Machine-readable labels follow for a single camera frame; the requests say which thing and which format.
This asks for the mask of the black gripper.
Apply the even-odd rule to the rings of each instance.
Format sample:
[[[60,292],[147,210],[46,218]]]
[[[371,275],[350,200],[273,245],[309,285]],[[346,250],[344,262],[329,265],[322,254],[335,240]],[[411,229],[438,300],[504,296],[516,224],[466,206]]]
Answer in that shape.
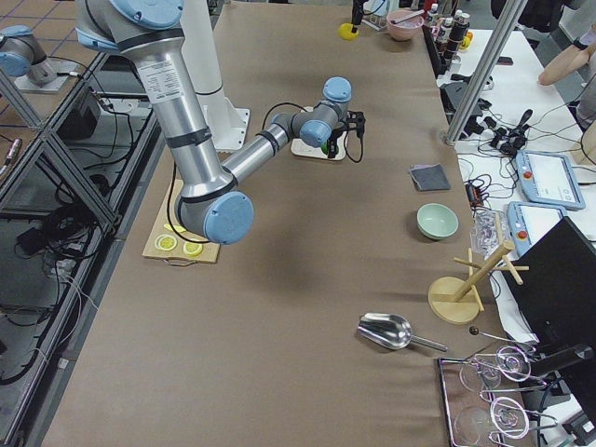
[[[352,1],[352,20],[351,20],[351,33],[356,34],[359,31],[361,25],[362,14],[364,13],[364,4],[366,0],[353,0]]]
[[[327,140],[327,158],[335,159],[338,155],[337,141],[346,133],[346,123],[339,123],[333,130]]]

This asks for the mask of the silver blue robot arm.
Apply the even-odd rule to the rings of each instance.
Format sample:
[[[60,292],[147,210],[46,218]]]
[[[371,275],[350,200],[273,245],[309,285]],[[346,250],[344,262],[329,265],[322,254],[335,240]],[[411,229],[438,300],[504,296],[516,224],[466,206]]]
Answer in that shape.
[[[182,175],[175,215],[189,232],[233,244],[250,231],[254,209],[237,186],[281,148],[299,138],[322,146],[345,122],[352,87],[328,79],[310,112],[276,115],[267,128],[221,160],[183,58],[182,1],[78,1],[79,43],[122,56],[135,66]]]

